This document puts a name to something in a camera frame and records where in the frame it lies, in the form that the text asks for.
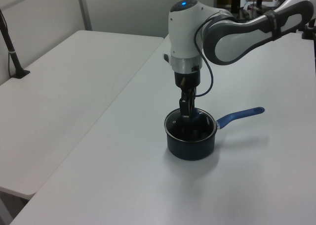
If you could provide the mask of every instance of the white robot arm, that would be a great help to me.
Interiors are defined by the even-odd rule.
[[[164,59],[172,66],[175,83],[182,90],[181,115],[190,117],[194,108],[202,67],[198,48],[203,48],[215,64],[232,64],[251,50],[304,27],[316,18],[315,7],[316,0],[285,0],[274,11],[237,23],[230,12],[196,0],[176,3],[169,13],[171,53]]]

